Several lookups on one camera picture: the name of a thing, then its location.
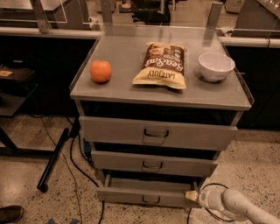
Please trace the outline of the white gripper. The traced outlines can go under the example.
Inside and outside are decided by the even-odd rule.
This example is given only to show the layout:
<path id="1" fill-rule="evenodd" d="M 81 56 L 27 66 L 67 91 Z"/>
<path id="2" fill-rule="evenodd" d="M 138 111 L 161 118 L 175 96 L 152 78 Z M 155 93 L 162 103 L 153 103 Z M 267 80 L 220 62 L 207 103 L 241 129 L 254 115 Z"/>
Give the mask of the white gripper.
<path id="1" fill-rule="evenodd" d="M 213 209 L 218 212 L 225 210 L 220 192 L 209 190 L 203 190 L 200 193 L 197 191 L 187 191 L 185 197 L 188 200 L 199 202 L 202 207 L 207 209 Z"/>

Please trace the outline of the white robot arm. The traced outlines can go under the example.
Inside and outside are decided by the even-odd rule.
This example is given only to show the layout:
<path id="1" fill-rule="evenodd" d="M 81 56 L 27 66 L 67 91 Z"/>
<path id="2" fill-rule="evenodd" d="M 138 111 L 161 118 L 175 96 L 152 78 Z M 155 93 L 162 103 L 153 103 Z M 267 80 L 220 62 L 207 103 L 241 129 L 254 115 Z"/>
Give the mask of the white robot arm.
<path id="1" fill-rule="evenodd" d="M 185 197 L 190 201 L 198 202 L 201 207 L 215 210 L 235 221 L 249 220 L 253 224 L 280 224 L 277 217 L 254 205 L 235 189 L 226 189 L 223 192 L 187 191 Z"/>

